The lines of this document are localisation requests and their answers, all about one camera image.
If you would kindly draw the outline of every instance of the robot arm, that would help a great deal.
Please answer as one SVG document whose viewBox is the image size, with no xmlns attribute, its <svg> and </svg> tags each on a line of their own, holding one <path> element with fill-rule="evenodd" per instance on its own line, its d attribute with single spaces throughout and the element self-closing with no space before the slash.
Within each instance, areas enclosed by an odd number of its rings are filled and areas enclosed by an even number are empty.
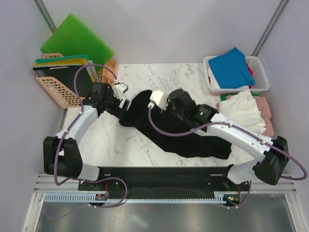
<svg viewBox="0 0 309 232">
<path fill-rule="evenodd" d="M 64 155 L 58 158 L 57 173 L 59 176 L 87 180 L 98 179 L 99 168 L 83 163 L 78 144 L 90 125 L 104 111 L 116 117 L 121 117 L 129 104 L 129 101 L 124 99 L 123 95 L 127 90 L 128 87 L 124 83 L 116 84 L 114 87 L 106 83 L 93 84 L 90 98 L 83 100 L 83 114 L 71 127 L 69 133 L 64 137 L 62 142 L 61 149 Z M 72 121 L 74 121 L 80 113 L 81 108 L 79 108 Z M 46 137 L 43 142 L 44 171 L 47 174 L 54 174 L 56 149 L 60 142 L 60 138 L 65 132 L 67 132 L 67 130 L 63 129 L 55 137 Z"/>
<path fill-rule="evenodd" d="M 242 182 L 260 179 L 263 182 L 276 185 L 288 162 L 288 159 L 280 152 L 266 146 L 265 143 L 273 145 L 288 153 L 287 141 L 278 136 L 276 140 L 262 136 L 246 128 L 237 125 L 208 105 L 196 105 L 189 94 L 182 89 L 177 89 L 169 95 L 161 91 L 154 91 L 150 97 L 149 108 L 154 106 L 166 110 L 178 117 L 191 128 L 197 128 L 206 123 L 225 123 L 226 125 L 210 125 L 197 131 L 199 135 L 211 134 L 221 137 L 249 153 L 254 160 L 239 165 L 228 166 L 223 175 L 223 184 L 229 189 L 233 185 Z M 261 139 L 256 140 L 250 134 Z"/>
</svg>

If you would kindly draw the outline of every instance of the plastic basket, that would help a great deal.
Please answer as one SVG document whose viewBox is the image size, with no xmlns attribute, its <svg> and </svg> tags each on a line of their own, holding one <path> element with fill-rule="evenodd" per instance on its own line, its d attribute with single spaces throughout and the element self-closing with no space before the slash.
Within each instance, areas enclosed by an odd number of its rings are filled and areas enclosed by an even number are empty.
<svg viewBox="0 0 309 232">
<path fill-rule="evenodd" d="M 222 95 L 227 93 L 239 93 L 243 91 L 243 89 L 235 89 L 235 88 L 214 88 L 209 83 L 208 78 L 208 68 L 209 63 L 208 61 L 212 58 L 215 58 L 217 56 L 208 56 L 205 57 L 203 60 L 204 63 L 204 69 L 205 69 L 205 75 L 206 75 L 206 82 L 209 89 L 209 93 L 211 95 Z M 248 66 L 253 71 L 252 78 L 255 80 L 255 85 L 252 86 L 252 88 L 249 89 L 250 92 L 253 93 L 259 93 L 261 91 L 269 90 L 269 81 L 266 75 L 266 72 L 264 70 L 264 67 L 258 57 L 252 57 L 252 56 L 246 56 L 245 57 L 246 62 Z"/>
<path fill-rule="evenodd" d="M 63 57 L 63 56 L 59 53 L 44 54 L 43 59 L 56 58 L 56 57 Z M 116 61 L 110 60 L 106 65 L 109 66 L 113 71 L 117 72 Z M 105 71 L 107 70 L 102 70 L 102 75 L 100 77 L 98 76 L 98 78 L 100 78 L 101 82 L 109 83 L 113 86 L 114 85 L 113 79 L 111 79 L 110 75 L 108 76 L 107 73 L 105 74 Z M 37 76 L 36 79 L 62 109 L 79 107 L 80 104 L 76 94 L 68 87 L 66 87 L 64 84 L 62 84 L 60 81 L 58 81 L 56 78 L 52 76 L 47 77 Z"/>
</svg>

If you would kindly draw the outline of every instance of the pink cloth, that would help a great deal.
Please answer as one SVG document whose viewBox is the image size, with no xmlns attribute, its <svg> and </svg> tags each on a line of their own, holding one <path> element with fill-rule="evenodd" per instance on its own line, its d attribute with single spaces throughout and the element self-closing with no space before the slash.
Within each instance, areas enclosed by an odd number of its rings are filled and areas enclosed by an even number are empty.
<svg viewBox="0 0 309 232">
<path fill-rule="evenodd" d="M 232 97 L 232 95 L 227 96 L 226 100 L 230 99 Z M 271 112 L 270 112 L 270 108 L 269 105 L 267 103 L 267 100 L 265 97 L 259 97 L 259 96 L 253 96 L 253 98 L 256 101 L 257 104 L 257 108 L 259 109 L 259 111 L 261 111 L 261 118 L 265 121 L 265 128 L 266 131 L 262 134 L 264 136 L 274 136 L 275 132 L 274 129 L 272 128 L 272 124 L 270 121 L 271 118 Z"/>
</svg>

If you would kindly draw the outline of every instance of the orange basket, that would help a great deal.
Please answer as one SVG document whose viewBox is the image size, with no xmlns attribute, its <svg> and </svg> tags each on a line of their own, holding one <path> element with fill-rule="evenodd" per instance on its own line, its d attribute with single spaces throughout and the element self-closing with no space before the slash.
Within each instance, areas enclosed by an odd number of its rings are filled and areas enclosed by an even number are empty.
<svg viewBox="0 0 309 232">
<path fill-rule="evenodd" d="M 59 53 L 44 54 L 43 59 L 63 57 Z M 109 60 L 106 66 L 110 67 L 117 75 L 117 63 L 114 60 Z M 100 70 L 98 72 L 98 79 L 103 83 L 109 83 L 111 86 L 114 85 L 113 75 L 107 73 L 108 70 Z M 36 77 L 38 82 L 43 88 L 52 96 L 52 98 L 58 103 L 62 109 L 76 108 L 79 107 L 79 101 L 76 94 L 71 91 L 68 87 L 58 81 L 52 76 Z"/>
</svg>

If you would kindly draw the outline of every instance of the white laundry basket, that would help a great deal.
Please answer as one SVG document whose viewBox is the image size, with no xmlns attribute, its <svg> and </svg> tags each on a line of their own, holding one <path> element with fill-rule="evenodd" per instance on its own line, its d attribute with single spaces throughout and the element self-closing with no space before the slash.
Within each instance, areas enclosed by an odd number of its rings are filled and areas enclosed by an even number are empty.
<svg viewBox="0 0 309 232">
<path fill-rule="evenodd" d="M 227 93 L 239 93 L 243 91 L 244 89 L 235 89 L 235 88 L 214 88 L 209 83 L 208 78 L 208 68 L 209 63 L 208 60 L 215 58 L 217 56 L 208 56 L 204 58 L 204 69 L 205 69 L 205 75 L 206 75 L 206 82 L 209 89 L 209 93 L 211 95 L 222 95 Z M 245 57 L 246 62 L 250 69 L 253 71 L 252 78 L 255 80 L 255 85 L 252 86 L 250 92 L 252 93 L 259 93 L 261 91 L 269 90 L 269 82 L 266 75 L 266 72 L 264 70 L 264 67 L 258 57 L 252 57 L 252 56 L 246 56 Z"/>
</svg>

